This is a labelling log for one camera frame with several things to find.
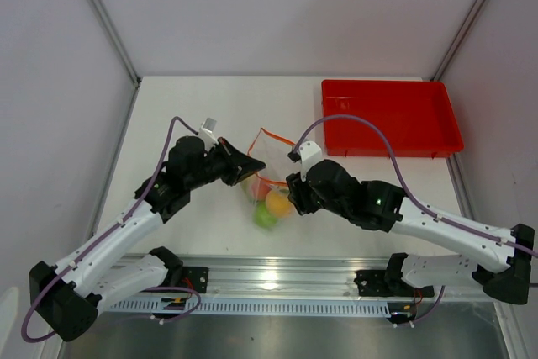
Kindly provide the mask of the orange yellow peach with leaf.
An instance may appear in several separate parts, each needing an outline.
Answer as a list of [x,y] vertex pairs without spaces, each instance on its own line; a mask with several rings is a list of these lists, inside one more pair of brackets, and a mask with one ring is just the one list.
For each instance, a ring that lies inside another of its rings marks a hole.
[[271,190],[265,199],[267,211],[279,219],[287,217],[292,211],[293,206],[289,202],[287,194],[277,190]]

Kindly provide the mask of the pink yellow peach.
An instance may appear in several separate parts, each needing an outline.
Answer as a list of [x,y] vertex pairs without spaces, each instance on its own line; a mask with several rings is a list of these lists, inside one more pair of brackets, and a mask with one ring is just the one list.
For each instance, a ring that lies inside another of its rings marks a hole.
[[250,193],[251,198],[257,202],[264,201],[266,199],[267,194],[271,190],[272,189],[263,181],[261,181],[258,177],[254,177],[253,180],[251,181],[251,184],[248,187],[248,191]]

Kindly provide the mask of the clear zip bag orange zipper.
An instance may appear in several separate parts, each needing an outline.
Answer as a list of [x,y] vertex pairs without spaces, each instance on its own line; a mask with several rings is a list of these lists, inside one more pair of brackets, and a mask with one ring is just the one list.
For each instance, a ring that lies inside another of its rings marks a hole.
[[295,143],[293,141],[261,127],[247,151],[248,156],[263,161],[266,164],[265,169],[248,177],[240,184],[246,200],[248,201],[248,207],[245,211],[248,213],[252,223],[266,233],[272,232],[278,228],[282,222],[287,221],[292,217],[296,213],[295,208],[293,207],[293,211],[287,217],[279,219],[277,225],[273,229],[263,229],[254,223],[253,214],[256,205],[260,202],[265,202],[265,200],[260,202],[254,201],[250,196],[248,187],[253,178],[258,177],[272,190],[286,193],[288,197],[289,191],[286,177],[293,171],[293,162],[288,158],[287,154],[294,146]]

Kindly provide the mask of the green apple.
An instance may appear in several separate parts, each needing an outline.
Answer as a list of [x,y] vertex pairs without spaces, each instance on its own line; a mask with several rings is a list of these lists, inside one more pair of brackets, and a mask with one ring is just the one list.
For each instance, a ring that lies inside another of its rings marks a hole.
[[260,202],[256,205],[253,221],[257,226],[270,230],[277,225],[279,219],[268,211],[264,202]]

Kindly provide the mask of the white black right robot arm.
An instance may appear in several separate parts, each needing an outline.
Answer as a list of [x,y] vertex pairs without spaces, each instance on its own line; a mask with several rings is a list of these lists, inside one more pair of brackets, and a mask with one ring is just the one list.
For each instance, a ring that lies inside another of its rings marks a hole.
[[526,304],[530,291],[534,230],[524,224],[496,228],[434,211],[414,202],[401,187],[384,181],[359,181],[335,161],[323,160],[307,174],[287,176],[288,198],[301,215],[321,209],[363,230],[407,235],[439,245],[449,254],[393,253],[384,270],[360,270],[361,296],[426,297],[435,287],[479,288],[507,304]]

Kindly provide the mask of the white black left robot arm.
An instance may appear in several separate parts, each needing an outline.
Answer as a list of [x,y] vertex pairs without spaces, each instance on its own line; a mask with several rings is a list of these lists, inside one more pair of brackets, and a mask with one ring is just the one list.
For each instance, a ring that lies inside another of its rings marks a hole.
[[223,137],[204,142],[198,135],[186,135],[174,145],[166,143],[154,173],[112,224],[56,263],[39,261],[30,269],[23,339],[43,340],[28,333],[33,313],[52,329],[51,336],[73,341],[124,298],[146,289],[176,290],[182,283],[182,262],[164,247],[121,273],[109,271],[133,245],[189,204],[192,191],[215,181],[233,187],[265,167]]

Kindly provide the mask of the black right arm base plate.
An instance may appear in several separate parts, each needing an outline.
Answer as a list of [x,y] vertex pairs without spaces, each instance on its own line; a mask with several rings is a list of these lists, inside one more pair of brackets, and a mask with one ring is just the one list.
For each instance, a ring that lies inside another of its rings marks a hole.
[[414,288],[401,279],[385,277],[384,270],[366,269],[356,271],[354,283],[357,285],[358,293],[362,297],[412,298],[422,296],[424,298],[433,298],[435,295],[435,290],[432,286]]

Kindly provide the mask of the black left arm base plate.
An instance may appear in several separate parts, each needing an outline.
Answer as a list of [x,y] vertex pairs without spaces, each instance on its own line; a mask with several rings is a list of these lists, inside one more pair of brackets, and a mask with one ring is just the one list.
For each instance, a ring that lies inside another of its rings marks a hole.
[[182,267],[169,270],[158,287],[190,288],[203,294],[207,292],[208,280],[208,267]]

